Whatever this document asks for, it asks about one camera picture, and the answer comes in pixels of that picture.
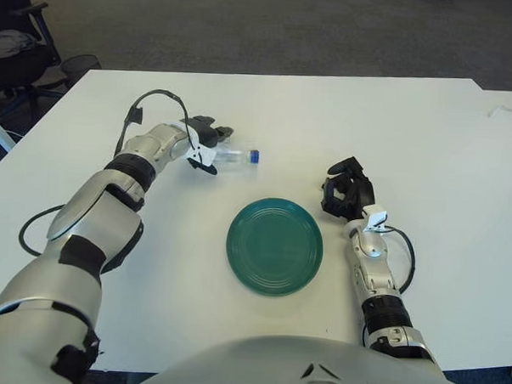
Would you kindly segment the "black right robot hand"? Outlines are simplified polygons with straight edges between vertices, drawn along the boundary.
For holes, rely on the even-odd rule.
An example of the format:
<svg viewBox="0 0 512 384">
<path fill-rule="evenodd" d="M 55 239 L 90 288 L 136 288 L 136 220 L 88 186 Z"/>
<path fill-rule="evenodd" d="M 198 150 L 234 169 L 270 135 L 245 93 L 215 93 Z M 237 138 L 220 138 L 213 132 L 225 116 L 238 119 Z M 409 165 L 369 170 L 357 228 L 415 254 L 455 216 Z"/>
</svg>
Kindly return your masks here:
<svg viewBox="0 0 512 384">
<path fill-rule="evenodd" d="M 363 218 L 363 208 L 375 203 L 373 185 L 353 156 L 327 171 L 322 190 L 323 210 L 348 222 Z"/>
</svg>

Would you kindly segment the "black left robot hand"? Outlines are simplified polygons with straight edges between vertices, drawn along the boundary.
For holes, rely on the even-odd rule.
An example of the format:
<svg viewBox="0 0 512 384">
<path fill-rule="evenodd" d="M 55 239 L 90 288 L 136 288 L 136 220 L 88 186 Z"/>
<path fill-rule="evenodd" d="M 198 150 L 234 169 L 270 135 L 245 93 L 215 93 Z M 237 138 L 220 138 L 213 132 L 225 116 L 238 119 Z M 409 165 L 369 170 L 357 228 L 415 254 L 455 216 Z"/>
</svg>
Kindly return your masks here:
<svg viewBox="0 0 512 384">
<path fill-rule="evenodd" d="M 195 116 L 188 119 L 190 147 L 186 153 L 189 164 L 215 176 L 217 169 L 213 165 L 218 153 L 218 145 L 228 140 L 233 129 L 227 126 L 214 127 L 215 120 L 209 116 Z"/>
</svg>

